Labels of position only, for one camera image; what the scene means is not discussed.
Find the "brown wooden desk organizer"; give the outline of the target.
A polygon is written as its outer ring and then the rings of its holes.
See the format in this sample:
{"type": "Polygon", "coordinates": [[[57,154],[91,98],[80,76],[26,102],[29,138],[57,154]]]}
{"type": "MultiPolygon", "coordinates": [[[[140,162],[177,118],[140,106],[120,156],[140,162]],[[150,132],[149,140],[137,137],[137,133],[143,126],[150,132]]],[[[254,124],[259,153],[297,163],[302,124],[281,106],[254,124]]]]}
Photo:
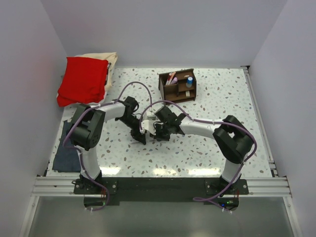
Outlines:
{"type": "Polygon", "coordinates": [[[168,73],[158,75],[158,89],[163,100],[168,100],[174,103],[183,103],[188,101],[195,101],[197,97],[197,80],[194,74],[194,69],[185,69],[175,71],[177,82],[175,84],[165,85],[168,73]],[[193,85],[191,88],[186,87],[188,77],[193,77],[193,85]],[[186,97],[186,91],[190,92],[190,97],[186,97]]]}

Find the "blue grey stamp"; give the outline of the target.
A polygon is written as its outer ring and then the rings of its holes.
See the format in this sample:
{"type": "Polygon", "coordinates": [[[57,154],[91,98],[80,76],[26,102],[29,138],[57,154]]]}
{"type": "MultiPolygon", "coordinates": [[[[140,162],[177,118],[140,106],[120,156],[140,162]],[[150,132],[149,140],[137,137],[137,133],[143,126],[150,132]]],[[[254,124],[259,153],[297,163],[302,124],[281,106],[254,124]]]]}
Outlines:
{"type": "Polygon", "coordinates": [[[193,85],[193,81],[194,81],[193,77],[188,77],[187,82],[186,82],[186,87],[191,88],[193,85]]]}

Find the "red white marker pen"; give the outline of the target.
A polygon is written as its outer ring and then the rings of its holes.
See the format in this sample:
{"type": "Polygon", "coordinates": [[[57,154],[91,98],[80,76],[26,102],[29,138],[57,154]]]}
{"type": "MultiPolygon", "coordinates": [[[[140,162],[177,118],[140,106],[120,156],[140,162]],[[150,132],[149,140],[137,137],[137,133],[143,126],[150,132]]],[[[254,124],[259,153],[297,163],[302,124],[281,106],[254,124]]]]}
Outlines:
{"type": "Polygon", "coordinates": [[[168,74],[168,77],[167,77],[167,80],[166,80],[165,85],[169,85],[169,84],[170,84],[170,82],[171,82],[171,80],[172,80],[172,77],[173,77],[173,72],[170,72],[170,73],[168,74]]]}

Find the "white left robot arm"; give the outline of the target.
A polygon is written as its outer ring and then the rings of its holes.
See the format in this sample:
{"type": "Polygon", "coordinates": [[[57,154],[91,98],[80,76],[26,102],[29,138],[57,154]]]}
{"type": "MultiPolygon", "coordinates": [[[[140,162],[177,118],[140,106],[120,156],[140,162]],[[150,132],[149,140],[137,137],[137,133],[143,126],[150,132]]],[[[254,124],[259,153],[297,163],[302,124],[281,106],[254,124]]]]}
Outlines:
{"type": "Polygon", "coordinates": [[[134,115],[139,108],[135,98],[128,96],[118,100],[91,107],[80,104],[71,121],[64,143],[70,141],[79,155],[80,178],[86,180],[85,188],[92,194],[102,189],[102,171],[97,160],[96,147],[101,138],[103,124],[109,120],[119,120],[131,129],[134,140],[146,144],[145,134],[140,132],[139,119],[134,115]]]}

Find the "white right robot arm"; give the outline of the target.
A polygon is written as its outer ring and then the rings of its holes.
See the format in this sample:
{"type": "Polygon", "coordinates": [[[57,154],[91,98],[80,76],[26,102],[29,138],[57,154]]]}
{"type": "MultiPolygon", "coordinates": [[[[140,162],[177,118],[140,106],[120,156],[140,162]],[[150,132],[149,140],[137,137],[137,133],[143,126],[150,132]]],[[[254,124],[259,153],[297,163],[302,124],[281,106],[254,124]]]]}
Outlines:
{"type": "Polygon", "coordinates": [[[237,189],[241,167],[255,146],[255,139],[236,117],[227,116],[223,120],[189,118],[184,113],[177,116],[166,106],[155,116],[158,122],[154,122],[155,134],[152,137],[158,141],[168,141],[171,134],[198,135],[215,140],[226,158],[220,189],[226,194],[237,189]]]}

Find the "red folded cloth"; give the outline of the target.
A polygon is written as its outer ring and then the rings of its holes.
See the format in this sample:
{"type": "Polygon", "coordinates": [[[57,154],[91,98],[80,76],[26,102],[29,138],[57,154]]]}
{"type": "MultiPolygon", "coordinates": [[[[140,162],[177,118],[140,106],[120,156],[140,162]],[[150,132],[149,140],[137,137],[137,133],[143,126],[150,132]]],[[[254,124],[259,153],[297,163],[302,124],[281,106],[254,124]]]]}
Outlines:
{"type": "Polygon", "coordinates": [[[58,89],[57,104],[98,103],[104,99],[107,60],[68,57],[66,71],[58,89]]]}

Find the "beige folded cloth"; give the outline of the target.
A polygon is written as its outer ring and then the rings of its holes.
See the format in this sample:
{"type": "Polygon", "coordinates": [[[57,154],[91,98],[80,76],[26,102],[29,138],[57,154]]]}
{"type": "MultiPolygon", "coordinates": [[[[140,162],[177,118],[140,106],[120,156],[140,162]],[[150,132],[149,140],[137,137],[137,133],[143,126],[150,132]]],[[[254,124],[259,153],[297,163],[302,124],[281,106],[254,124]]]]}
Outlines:
{"type": "Polygon", "coordinates": [[[87,54],[82,54],[82,55],[76,55],[76,57],[86,57],[86,58],[93,58],[93,59],[108,61],[107,75],[106,75],[106,82],[105,82],[104,89],[105,91],[108,91],[112,87],[112,75],[114,72],[115,64],[118,59],[118,54],[116,52],[87,53],[87,54]]]}

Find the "dark blue denim cloth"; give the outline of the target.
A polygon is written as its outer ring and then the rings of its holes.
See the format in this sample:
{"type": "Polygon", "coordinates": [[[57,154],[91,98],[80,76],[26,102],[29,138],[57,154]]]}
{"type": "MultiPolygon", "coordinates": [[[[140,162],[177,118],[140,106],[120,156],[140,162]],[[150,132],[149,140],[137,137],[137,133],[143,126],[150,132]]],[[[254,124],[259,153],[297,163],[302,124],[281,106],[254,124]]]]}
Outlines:
{"type": "Polygon", "coordinates": [[[80,172],[80,162],[77,151],[73,149],[71,141],[68,140],[65,148],[63,146],[64,139],[66,138],[67,132],[70,129],[70,123],[67,121],[63,122],[62,134],[60,138],[60,143],[57,148],[57,152],[53,161],[52,170],[57,172],[80,172]]]}

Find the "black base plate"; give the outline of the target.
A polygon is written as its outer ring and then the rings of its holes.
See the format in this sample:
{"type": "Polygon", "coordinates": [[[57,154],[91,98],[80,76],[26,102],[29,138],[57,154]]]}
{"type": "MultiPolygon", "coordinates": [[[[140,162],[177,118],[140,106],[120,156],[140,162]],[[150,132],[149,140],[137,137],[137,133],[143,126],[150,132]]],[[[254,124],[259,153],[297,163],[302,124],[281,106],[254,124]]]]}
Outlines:
{"type": "Polygon", "coordinates": [[[236,208],[239,196],[249,194],[247,181],[238,179],[225,192],[221,178],[116,178],[103,177],[98,186],[82,178],[72,181],[74,194],[84,197],[85,207],[119,205],[121,202],[191,202],[210,198],[222,207],[236,208]]]}

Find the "aluminium rail frame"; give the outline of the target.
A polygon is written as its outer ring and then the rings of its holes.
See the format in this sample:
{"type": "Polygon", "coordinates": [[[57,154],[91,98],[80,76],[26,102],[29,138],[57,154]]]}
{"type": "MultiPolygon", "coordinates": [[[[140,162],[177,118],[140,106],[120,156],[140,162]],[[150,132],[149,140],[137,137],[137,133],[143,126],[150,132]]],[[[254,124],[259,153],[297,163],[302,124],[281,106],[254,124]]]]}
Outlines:
{"type": "Polygon", "coordinates": [[[195,69],[195,100],[180,103],[191,117],[235,116],[255,137],[242,178],[221,191],[225,158],[210,136],[172,135],[169,141],[134,141],[120,121],[106,121],[98,162],[110,191],[75,194],[77,173],[35,181],[21,231],[29,237],[300,237],[287,178],[277,173],[246,69],[195,69]]]}

